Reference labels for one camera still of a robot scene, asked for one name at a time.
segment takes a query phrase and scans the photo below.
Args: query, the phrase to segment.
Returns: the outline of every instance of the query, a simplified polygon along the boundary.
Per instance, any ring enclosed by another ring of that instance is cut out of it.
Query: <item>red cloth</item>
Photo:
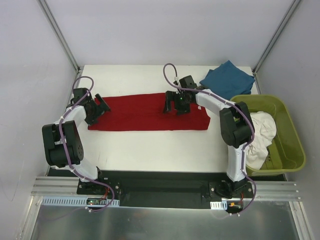
[[[89,130],[163,131],[207,130],[210,117],[204,107],[190,105],[190,113],[177,116],[176,110],[163,113],[165,93],[103,97],[111,108]]]

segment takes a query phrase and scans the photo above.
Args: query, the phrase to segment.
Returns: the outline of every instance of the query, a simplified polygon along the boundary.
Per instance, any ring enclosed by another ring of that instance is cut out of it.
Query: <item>white cloth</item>
[[[246,165],[259,170],[267,156],[267,147],[272,144],[276,136],[277,127],[273,117],[266,112],[250,113],[254,126],[254,140],[246,151]]]

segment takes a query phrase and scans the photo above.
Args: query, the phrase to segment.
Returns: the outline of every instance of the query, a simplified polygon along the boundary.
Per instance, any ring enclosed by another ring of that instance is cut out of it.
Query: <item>olive green plastic bin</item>
[[[270,114],[276,125],[276,136],[268,147],[269,155],[261,169],[246,166],[249,176],[270,176],[301,170],[306,155],[285,104],[272,95],[237,95],[231,101],[245,102],[250,113]]]

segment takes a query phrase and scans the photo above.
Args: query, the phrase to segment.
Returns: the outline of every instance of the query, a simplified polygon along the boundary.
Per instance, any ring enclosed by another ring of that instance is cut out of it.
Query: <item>cable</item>
[[[102,185],[106,188],[109,188],[111,193],[112,193],[112,199],[109,203],[107,203],[105,206],[103,206],[102,208],[99,208],[99,209],[90,209],[89,212],[100,212],[102,210],[104,210],[105,208],[107,208],[109,205],[112,204],[112,202],[114,201],[115,199],[115,192],[114,190],[106,183],[103,183],[103,182],[99,182],[99,181],[96,181],[94,179],[91,179],[91,178],[88,178],[86,176],[82,176],[80,173],[77,172],[77,170],[74,168],[74,166],[72,166],[72,163],[71,163],[71,159],[70,159],[70,155],[69,155],[69,151],[68,151],[68,147],[67,147],[67,144],[66,144],[66,141],[65,141],[65,138],[63,137],[64,136],[64,133],[63,133],[63,130],[62,130],[62,123],[64,121],[64,119],[68,116],[69,113],[71,113],[71,111],[91,92],[92,88],[94,87],[94,80],[89,77],[89,76],[80,76],[78,77],[73,85],[72,85],[72,89],[74,88],[75,84],[77,81],[79,81],[80,79],[90,79],[91,80],[91,87],[89,88],[89,90],[86,92],[86,94],[84,94],[69,110],[67,110],[63,116],[61,117],[60,121],[59,121],[59,132],[60,132],[60,136],[61,136],[61,140],[62,140],[62,145],[63,145],[63,148],[64,148],[64,152],[65,152],[65,155],[66,155],[66,159],[68,161],[68,166],[69,168],[71,169],[71,171],[78,177],[80,178],[81,180],[84,179],[84,180],[87,180],[89,182],[92,182],[94,184],[99,184],[99,185]]]
[[[172,84],[169,79],[167,78],[167,75],[166,75],[166,67],[167,66],[172,66],[173,69],[174,69],[174,72],[175,72],[175,77],[178,77],[178,72],[177,72],[177,69],[176,69],[176,66],[173,65],[172,63],[167,63],[163,66],[163,76],[164,76],[164,79],[166,80],[166,82],[173,88],[175,89],[178,89],[178,90],[183,90],[183,91],[192,91],[192,92],[196,92],[196,93],[203,93],[203,94],[206,94],[206,95],[209,95],[211,97],[214,97],[215,99],[217,99],[218,101],[234,108],[242,117],[243,119],[245,120],[245,122],[247,123],[247,125],[249,126],[250,128],[250,131],[251,131],[251,140],[249,142],[247,142],[243,148],[242,148],[242,155],[241,155],[241,172],[242,174],[244,175],[244,177],[246,179],[248,179],[249,181],[251,181],[253,183],[253,186],[254,186],[254,192],[253,192],[253,197],[251,199],[251,201],[248,203],[248,205],[241,211],[241,213],[246,210],[251,204],[252,202],[255,200],[256,198],[256,194],[257,194],[257,185],[255,183],[255,181],[253,181],[248,175],[247,173],[245,172],[245,148],[247,146],[249,146],[249,144],[251,144],[253,142],[253,140],[255,139],[255,130],[254,130],[254,127],[252,126],[250,120],[247,118],[247,116],[236,106],[234,105],[231,101],[228,101],[222,97],[220,97],[219,95],[213,93],[213,92],[207,92],[207,91],[203,91],[203,90],[199,90],[199,89],[192,89],[192,88],[183,88],[183,87],[179,87],[179,86],[176,86],[174,84]]]

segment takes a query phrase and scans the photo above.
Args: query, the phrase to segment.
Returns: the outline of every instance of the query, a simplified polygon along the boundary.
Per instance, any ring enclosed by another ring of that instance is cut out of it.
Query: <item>vertical metal post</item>
[[[271,40],[269,41],[268,45],[266,46],[265,50],[263,51],[263,54],[261,55],[259,61],[257,62],[255,67],[253,68],[254,74],[256,74],[259,71],[259,69],[261,68],[262,64],[264,63],[264,61],[268,57],[269,53],[271,52],[271,50],[274,47],[274,45],[276,44],[277,40],[281,36],[282,32],[284,31],[284,29],[288,25],[288,22],[290,21],[290,19],[292,18],[293,14],[296,12],[296,10],[298,9],[298,6],[301,2],[302,2],[302,0],[293,0],[292,1],[289,9],[286,11],[283,19],[281,20],[279,26],[277,27],[275,33],[273,34],[273,36],[271,38]]]
[[[47,1],[46,0],[37,0],[37,1],[40,5],[45,17],[49,21],[56,37],[58,38],[59,42],[61,43],[61,46],[63,47],[63,50],[64,50],[65,54],[67,55],[71,65],[73,66],[75,71],[78,72],[80,67],[79,67],[74,55],[72,54],[72,52],[67,44],[67,41],[66,41],[64,35],[62,34],[62,32],[58,26],[58,23],[49,8]]]

